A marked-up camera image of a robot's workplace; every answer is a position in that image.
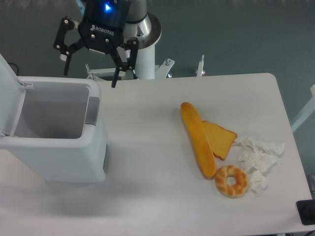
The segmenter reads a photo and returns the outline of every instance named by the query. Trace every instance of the open lid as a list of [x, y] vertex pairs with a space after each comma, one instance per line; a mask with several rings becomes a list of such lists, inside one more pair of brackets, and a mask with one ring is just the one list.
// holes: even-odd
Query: open lid
[[12, 136], [19, 121], [25, 87], [0, 54], [0, 136]]

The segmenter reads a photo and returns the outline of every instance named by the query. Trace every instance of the donut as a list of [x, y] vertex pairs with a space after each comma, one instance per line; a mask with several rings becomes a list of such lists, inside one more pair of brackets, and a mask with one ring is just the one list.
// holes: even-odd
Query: donut
[[[227, 177], [234, 177], [236, 183], [230, 185], [226, 182]], [[215, 177], [217, 189], [225, 196], [230, 198], [239, 198], [247, 190], [247, 174], [234, 165], [222, 166], [217, 170]]]

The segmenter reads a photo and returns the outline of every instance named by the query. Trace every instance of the white trash bin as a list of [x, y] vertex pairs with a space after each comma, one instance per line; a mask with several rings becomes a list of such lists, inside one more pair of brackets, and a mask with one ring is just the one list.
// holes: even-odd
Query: white trash bin
[[0, 55], [0, 148], [45, 180], [100, 182], [108, 138], [86, 79], [17, 77]]

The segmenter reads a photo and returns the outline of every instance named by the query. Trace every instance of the black cable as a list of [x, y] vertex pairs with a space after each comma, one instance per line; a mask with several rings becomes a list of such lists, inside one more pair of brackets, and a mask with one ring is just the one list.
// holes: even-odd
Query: black cable
[[13, 62], [8, 62], [9, 65], [14, 65], [16, 67], [16, 75], [19, 75], [19, 66]]
[[315, 232], [315, 230], [313, 230], [313, 231], [309, 231], [307, 234], [305, 234], [304, 236], [309, 236], [309, 235], [311, 235], [312, 233], [314, 233]]

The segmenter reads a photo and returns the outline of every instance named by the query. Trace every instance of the crumpled tissue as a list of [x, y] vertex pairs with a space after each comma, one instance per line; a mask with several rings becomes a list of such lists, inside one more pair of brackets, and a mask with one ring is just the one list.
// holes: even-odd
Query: crumpled tissue
[[263, 174], [278, 161], [285, 144], [264, 143], [245, 136], [235, 139], [233, 146], [246, 147], [238, 156], [238, 161], [245, 172], [252, 173], [250, 187], [260, 195], [267, 186], [267, 179]]

